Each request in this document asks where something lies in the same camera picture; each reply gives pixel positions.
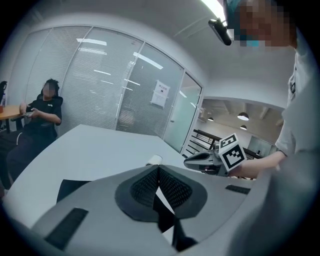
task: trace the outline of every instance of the white shirt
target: white shirt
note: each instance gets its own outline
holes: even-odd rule
[[[295,49],[295,63],[293,75],[290,77],[288,85],[288,106],[296,98],[296,95],[310,83],[319,83],[319,69],[316,59],[302,33],[299,29],[296,30],[297,34],[297,48]],[[296,152],[296,140],[286,124],[283,123],[281,133],[275,146],[287,156]]]

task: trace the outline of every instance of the window blinds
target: window blinds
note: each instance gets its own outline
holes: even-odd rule
[[[119,103],[142,42],[104,29],[92,29],[65,77],[61,96],[62,135],[79,124],[114,129]]]
[[[173,60],[146,44],[127,84],[116,129],[162,138],[183,72]],[[151,104],[157,81],[170,87],[164,108]]]
[[[22,44],[8,84],[8,105],[19,105],[25,100],[31,68],[49,31],[46,29],[31,33]]]
[[[83,39],[90,30],[88,26],[53,28],[35,58],[28,80],[25,100],[34,101],[45,82],[52,78],[63,84],[68,65]]]

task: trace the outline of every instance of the man sitting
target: man sitting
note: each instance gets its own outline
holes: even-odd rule
[[[58,81],[46,81],[41,91],[43,97],[29,105],[20,104],[20,114],[31,118],[30,122],[22,130],[0,135],[0,177],[5,189],[11,186],[9,173],[15,181],[27,165],[56,139],[54,126],[43,128],[42,124],[61,124],[62,102],[56,97],[58,91]]]

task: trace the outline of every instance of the person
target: person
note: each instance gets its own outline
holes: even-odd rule
[[[57,126],[61,124],[62,102],[58,98],[58,83],[49,79],[41,90],[42,97],[29,105],[25,102],[20,104],[20,114],[30,118],[23,129],[0,136],[0,177],[7,190],[27,165],[57,137],[53,125],[48,128],[41,125],[47,122]]]
[[[308,83],[319,83],[315,57],[304,36],[281,6],[274,0],[226,0],[227,26],[234,29],[234,38],[246,46],[263,43],[266,47],[291,47],[295,50],[293,75],[288,82],[288,105]],[[230,171],[229,176],[257,178],[267,168],[278,168],[287,156],[296,152],[296,140],[286,121],[275,143],[278,151],[244,162]]]

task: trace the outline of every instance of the glass wall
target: glass wall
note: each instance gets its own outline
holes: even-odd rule
[[[79,124],[114,129],[123,90],[142,42],[92,29],[76,51],[62,87],[62,135]]]
[[[34,101],[45,82],[55,79],[63,84],[70,61],[88,33],[88,26],[66,26],[53,28],[37,54],[30,73],[25,100]]]
[[[138,58],[123,95],[116,129],[162,138],[184,70],[147,44],[134,55]],[[158,82],[168,90],[163,106],[151,103]]]
[[[176,127],[165,141],[179,151],[201,91],[186,75],[194,85],[189,90],[183,85],[187,101],[181,98],[184,72],[170,57],[129,35],[85,25],[55,27],[25,40],[9,82],[9,99],[16,96],[9,102],[34,101],[52,78],[63,97],[60,136],[85,124],[163,138],[178,100]]]

